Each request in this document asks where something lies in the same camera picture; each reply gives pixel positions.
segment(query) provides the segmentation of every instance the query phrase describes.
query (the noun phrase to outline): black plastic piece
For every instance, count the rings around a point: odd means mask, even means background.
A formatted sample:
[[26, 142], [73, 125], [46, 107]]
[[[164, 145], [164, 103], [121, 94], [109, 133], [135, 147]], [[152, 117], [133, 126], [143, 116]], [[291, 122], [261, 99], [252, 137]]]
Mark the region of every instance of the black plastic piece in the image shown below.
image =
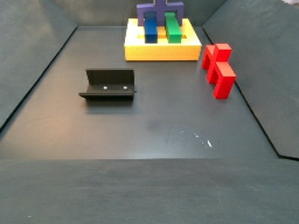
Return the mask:
[[79, 93], [87, 100], [132, 99], [135, 97], [133, 69], [87, 69], [88, 90]]

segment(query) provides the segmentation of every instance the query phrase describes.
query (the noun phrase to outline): gray wall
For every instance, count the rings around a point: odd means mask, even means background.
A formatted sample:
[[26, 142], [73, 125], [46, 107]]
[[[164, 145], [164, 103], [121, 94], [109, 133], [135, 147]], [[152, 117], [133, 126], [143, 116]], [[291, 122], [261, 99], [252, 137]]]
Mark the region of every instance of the gray wall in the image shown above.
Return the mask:
[[228, 0], [203, 28], [232, 46], [237, 84], [280, 155], [299, 158], [299, 10]]
[[48, 0], [0, 0], [0, 128], [76, 24]]
[[[127, 25], [128, 18], [136, 18], [136, 4], [152, 0], [52, 0], [79, 25]], [[185, 17], [203, 25], [227, 0], [183, 0]]]

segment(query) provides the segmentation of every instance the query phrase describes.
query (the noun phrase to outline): gray floor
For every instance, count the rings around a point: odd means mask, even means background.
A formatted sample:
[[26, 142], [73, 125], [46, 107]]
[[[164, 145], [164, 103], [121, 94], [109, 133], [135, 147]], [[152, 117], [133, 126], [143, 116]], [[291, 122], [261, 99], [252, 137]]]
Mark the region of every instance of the gray floor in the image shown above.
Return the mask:
[[[76, 30], [1, 133], [0, 158], [275, 158], [237, 89], [216, 101], [200, 61], [125, 62], [124, 36]], [[87, 68], [135, 69], [132, 105], [79, 97]]]
[[1, 223], [297, 224], [279, 159], [0, 160]]

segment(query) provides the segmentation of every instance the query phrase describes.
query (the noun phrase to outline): toy block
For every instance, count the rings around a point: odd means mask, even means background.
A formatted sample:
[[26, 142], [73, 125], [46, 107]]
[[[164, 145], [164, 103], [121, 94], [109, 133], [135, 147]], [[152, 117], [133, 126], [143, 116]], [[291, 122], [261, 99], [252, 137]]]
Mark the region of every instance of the toy block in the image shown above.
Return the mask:
[[173, 12], [165, 12], [165, 34], [168, 43], [181, 43], [183, 33]]
[[157, 26], [157, 43], [145, 43], [144, 27], [137, 20], [128, 19], [125, 30], [125, 60], [199, 60], [201, 42], [192, 29], [189, 19], [181, 21], [181, 43], [169, 44], [163, 26]]
[[144, 19], [147, 18], [153, 18], [156, 20], [156, 12], [155, 11], [148, 11], [144, 13]]
[[213, 45], [205, 45], [204, 53], [203, 53], [203, 59], [200, 66], [204, 70], [207, 70], [211, 66], [211, 55], [213, 53]]
[[231, 47], [228, 44], [216, 44], [211, 56], [211, 61], [228, 61], [231, 54]]
[[179, 25], [183, 25], [183, 8], [184, 5], [179, 3], [167, 3], [165, 0], [155, 0], [153, 3], [143, 3], [136, 5], [137, 25], [145, 25], [145, 13], [153, 11], [156, 13], [156, 25], [164, 26], [164, 13], [175, 11]]
[[216, 62], [215, 73], [217, 75], [216, 87], [213, 90], [213, 97], [216, 99], [227, 99], [229, 90], [236, 80], [236, 74], [228, 62]]
[[208, 68], [208, 75], [207, 80], [209, 84], [215, 84], [215, 63], [216, 62], [227, 62], [231, 55], [231, 47], [228, 44], [216, 44], [213, 47], [208, 47], [208, 55], [209, 57], [209, 68]]
[[155, 17], [147, 17], [144, 19], [144, 42], [157, 43], [157, 30]]

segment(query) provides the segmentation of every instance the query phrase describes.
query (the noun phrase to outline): red block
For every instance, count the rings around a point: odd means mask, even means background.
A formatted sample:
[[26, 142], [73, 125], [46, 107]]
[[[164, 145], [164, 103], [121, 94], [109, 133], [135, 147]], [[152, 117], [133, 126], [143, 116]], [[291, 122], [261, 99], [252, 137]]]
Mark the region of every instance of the red block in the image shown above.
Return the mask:
[[217, 80], [213, 90], [213, 97], [216, 99], [227, 99], [229, 96], [229, 90], [236, 80], [236, 74], [228, 62], [216, 62], [215, 74], [217, 76]]
[[211, 66], [211, 55], [213, 53], [213, 45], [205, 45], [205, 50], [204, 50], [204, 54], [203, 54], [203, 60], [201, 60], [201, 68], [203, 69], [208, 69]]
[[231, 47], [228, 44], [216, 44], [205, 46], [201, 60], [201, 68], [208, 69], [208, 83], [216, 84], [213, 90], [213, 97], [216, 99], [228, 98], [229, 90], [236, 80], [236, 75], [228, 63], [229, 55]]

